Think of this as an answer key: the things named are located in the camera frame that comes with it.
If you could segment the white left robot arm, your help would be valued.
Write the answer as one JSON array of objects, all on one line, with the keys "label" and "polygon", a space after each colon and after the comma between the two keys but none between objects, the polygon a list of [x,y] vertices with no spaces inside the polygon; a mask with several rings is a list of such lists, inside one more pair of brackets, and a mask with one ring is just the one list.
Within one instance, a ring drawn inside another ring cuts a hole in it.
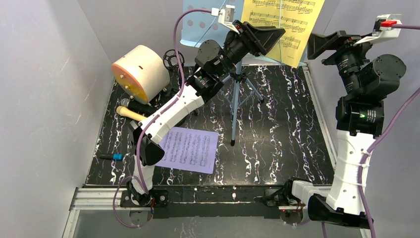
[{"label": "white left robot arm", "polygon": [[239,20],[233,21],[232,27],[223,45],[213,39],[200,44],[194,73],[188,79],[182,74],[179,92],[132,131],[136,170],[127,189],[140,206],[149,206],[153,201],[155,165],[165,154],[159,143],[166,134],[212,99],[224,86],[223,80],[236,74],[235,70],[247,54],[265,56],[286,32],[283,28],[256,27]]}]

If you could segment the beige microphone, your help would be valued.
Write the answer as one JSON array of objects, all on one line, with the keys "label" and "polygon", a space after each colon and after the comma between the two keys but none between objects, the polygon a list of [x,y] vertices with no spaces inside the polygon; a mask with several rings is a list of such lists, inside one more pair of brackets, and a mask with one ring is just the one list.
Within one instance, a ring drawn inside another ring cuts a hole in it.
[{"label": "beige microphone", "polygon": [[147,118],[147,117],[145,117],[141,114],[138,114],[138,113],[135,113],[135,112],[129,110],[127,107],[124,107],[124,106],[118,106],[116,108],[116,112],[120,116],[127,117],[127,118],[133,119],[135,121],[142,121],[142,120]]}]

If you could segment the black tripod microphone stand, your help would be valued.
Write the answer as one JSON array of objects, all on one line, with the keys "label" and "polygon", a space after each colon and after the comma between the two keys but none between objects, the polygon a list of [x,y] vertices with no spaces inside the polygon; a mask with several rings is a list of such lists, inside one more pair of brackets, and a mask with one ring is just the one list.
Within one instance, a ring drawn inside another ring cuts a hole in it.
[{"label": "black tripod microphone stand", "polygon": [[180,67],[178,65],[178,59],[176,57],[175,49],[167,50],[164,53],[162,60],[163,60],[164,67],[169,72],[180,74]]}]

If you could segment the yellow sheet music page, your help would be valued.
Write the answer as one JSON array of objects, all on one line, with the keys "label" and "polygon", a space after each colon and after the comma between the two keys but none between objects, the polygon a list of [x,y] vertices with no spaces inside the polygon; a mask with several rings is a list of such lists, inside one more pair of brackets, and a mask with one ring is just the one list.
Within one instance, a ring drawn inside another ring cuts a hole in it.
[{"label": "yellow sheet music page", "polygon": [[241,21],[284,29],[285,34],[261,59],[297,68],[323,5],[323,0],[246,0]]}]

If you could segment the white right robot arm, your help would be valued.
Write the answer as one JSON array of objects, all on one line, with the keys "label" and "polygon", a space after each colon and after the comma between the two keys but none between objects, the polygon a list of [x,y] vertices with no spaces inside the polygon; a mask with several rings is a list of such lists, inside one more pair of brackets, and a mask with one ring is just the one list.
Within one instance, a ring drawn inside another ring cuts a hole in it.
[{"label": "white right robot arm", "polygon": [[384,99],[396,91],[406,65],[395,55],[384,54],[373,60],[366,53],[374,45],[396,39],[400,30],[387,21],[368,35],[337,31],[309,37],[308,59],[325,51],[332,55],[322,60],[334,65],[347,94],[338,100],[338,152],[330,191],[323,193],[311,182],[292,178],[286,183],[285,196],[305,205],[309,219],[338,226],[372,229],[373,220],[363,196],[372,146],[383,135]]}]

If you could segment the lavender sheet music page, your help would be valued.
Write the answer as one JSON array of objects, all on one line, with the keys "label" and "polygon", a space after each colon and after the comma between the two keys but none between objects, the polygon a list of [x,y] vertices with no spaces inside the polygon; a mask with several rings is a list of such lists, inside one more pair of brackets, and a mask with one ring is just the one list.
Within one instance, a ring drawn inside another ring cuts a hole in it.
[{"label": "lavender sheet music page", "polygon": [[159,167],[212,174],[215,165],[219,133],[174,127],[159,143],[164,157]]}]

